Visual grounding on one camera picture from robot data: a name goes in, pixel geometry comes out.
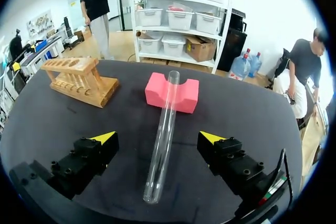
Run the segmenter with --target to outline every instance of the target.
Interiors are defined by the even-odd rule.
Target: shelving unit
[[[216,72],[219,60],[223,52],[226,35],[228,32],[228,27],[229,27],[231,13],[232,13],[233,0],[227,0],[224,4],[210,1],[210,0],[130,0],[130,2],[131,2],[131,18],[132,18],[132,27],[133,27],[135,55],[137,58],[136,59],[137,62],[140,62],[141,58],[173,60],[173,61],[186,62],[186,63],[210,67],[212,68],[212,73]],[[161,5],[160,8],[162,8],[164,3],[178,2],[184,5],[187,5],[187,6],[192,5],[193,8],[194,9],[196,8],[197,10],[204,9],[205,12],[208,9],[211,9],[218,14],[225,12],[226,13],[225,20],[223,20],[224,24],[223,23],[221,24],[221,26],[223,27],[223,32],[221,35],[204,33],[204,32],[196,30],[194,23],[192,23],[191,28],[189,30],[175,30],[169,27],[166,19],[163,19],[161,26],[139,26],[139,24],[137,24],[136,11],[135,11],[135,6],[139,5],[139,2],[141,4],[145,4],[146,6],[148,5],[151,6],[150,5],[151,3],[156,3],[156,4]],[[163,31],[163,32],[169,32],[169,33],[179,33],[182,35],[196,35],[196,36],[207,37],[207,38],[213,39],[215,40],[215,44],[217,46],[216,60],[212,59],[209,61],[197,62],[191,56],[189,56],[186,52],[183,52],[180,57],[168,56],[168,55],[165,55],[163,48],[161,48],[161,50],[157,54],[143,53],[139,51],[139,43],[136,37],[137,31]]]

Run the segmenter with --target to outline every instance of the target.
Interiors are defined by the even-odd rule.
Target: desk
[[[102,76],[121,86],[104,109],[52,90],[45,71],[38,71],[14,104],[1,142],[6,172],[34,159],[43,166],[69,153],[82,136],[117,131],[120,150],[102,176],[96,176],[73,201],[100,213],[141,221],[222,223],[241,203],[220,177],[214,177],[196,149],[199,131],[234,136],[248,155],[275,169],[286,148],[294,196],[298,196],[302,155],[299,130],[290,105],[265,88],[190,69],[145,63],[101,60]],[[161,109],[149,106],[144,89],[152,72],[177,70],[181,83],[197,79],[199,99],[194,114],[177,113],[170,162],[161,201],[142,200]],[[279,199],[287,208],[288,190]]]
[[[57,54],[60,58],[63,58],[62,52],[57,49],[57,42],[61,39],[61,37],[53,38],[51,41],[47,43],[39,52],[36,52],[23,60],[19,63],[21,65],[22,71],[27,76],[34,75],[43,64],[46,59],[44,55],[51,49],[54,48],[57,51]]]

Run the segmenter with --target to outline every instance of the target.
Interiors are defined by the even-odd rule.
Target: white wall
[[[272,76],[283,48],[291,51],[299,38],[312,40],[316,15],[309,0],[234,0],[246,13],[247,39],[243,50],[261,52],[260,74]]]
[[[51,10],[51,16],[55,28],[64,22],[64,17],[69,15],[67,0],[36,0],[27,2],[20,12],[15,15],[4,14],[1,19],[0,38],[5,36],[5,43],[9,43],[16,34],[16,29],[21,30],[23,45],[29,39],[27,22],[39,14]]]

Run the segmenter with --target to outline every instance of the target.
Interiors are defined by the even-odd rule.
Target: man
[[[288,100],[293,100],[291,107],[297,119],[301,119],[307,114],[305,85],[309,77],[312,77],[314,81],[313,115],[317,115],[321,76],[320,56],[324,53],[326,42],[326,34],[320,32],[318,29],[314,30],[313,42],[309,42],[305,39],[297,40],[290,52],[289,69],[285,69],[274,80],[273,90],[279,94],[283,94]]]
[[[80,0],[85,24],[90,25],[97,40],[98,47],[105,59],[114,59],[109,51],[109,20],[110,11],[107,0]]]

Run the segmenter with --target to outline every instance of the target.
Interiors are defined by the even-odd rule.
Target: test tube
[[[175,101],[178,84],[180,84],[180,73],[170,71],[166,87],[165,106],[161,111],[151,166],[143,194],[143,200],[149,204],[157,204],[159,202],[164,186],[174,134]]]

